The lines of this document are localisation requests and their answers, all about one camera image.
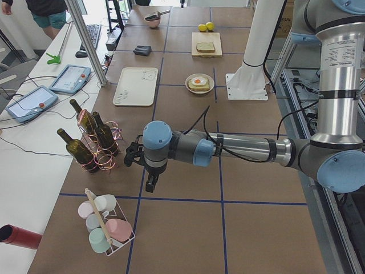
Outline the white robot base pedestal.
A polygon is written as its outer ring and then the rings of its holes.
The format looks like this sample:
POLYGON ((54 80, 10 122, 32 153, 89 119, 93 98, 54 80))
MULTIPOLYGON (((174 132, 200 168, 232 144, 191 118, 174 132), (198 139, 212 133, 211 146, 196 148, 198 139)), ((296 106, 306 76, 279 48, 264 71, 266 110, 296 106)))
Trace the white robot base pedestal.
POLYGON ((264 63, 285 6, 285 0, 257 2, 242 65, 226 74, 229 100, 268 100, 264 63))

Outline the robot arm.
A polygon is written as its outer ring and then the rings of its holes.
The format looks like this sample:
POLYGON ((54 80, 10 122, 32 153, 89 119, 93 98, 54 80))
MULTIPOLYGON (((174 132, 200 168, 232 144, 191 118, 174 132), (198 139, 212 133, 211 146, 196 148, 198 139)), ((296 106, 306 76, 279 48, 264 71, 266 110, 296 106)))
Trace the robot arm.
POLYGON ((188 130, 172 131, 162 121, 143 131, 141 161, 153 192, 169 159, 206 167, 214 156, 248 162, 277 162, 320 185, 349 193, 364 185, 362 139, 356 134, 360 66, 364 44, 363 1, 295 1, 292 32, 321 43, 318 127, 309 140, 272 140, 188 130))

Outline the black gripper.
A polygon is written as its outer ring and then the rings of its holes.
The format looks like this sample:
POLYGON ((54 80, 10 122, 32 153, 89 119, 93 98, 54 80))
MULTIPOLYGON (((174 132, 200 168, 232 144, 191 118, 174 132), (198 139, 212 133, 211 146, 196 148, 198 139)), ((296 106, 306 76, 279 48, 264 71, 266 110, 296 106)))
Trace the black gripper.
POLYGON ((148 172, 148 179, 145 184, 146 192, 154 192, 159 175, 166 170, 166 160, 161 160, 158 162, 146 159, 145 169, 148 172))

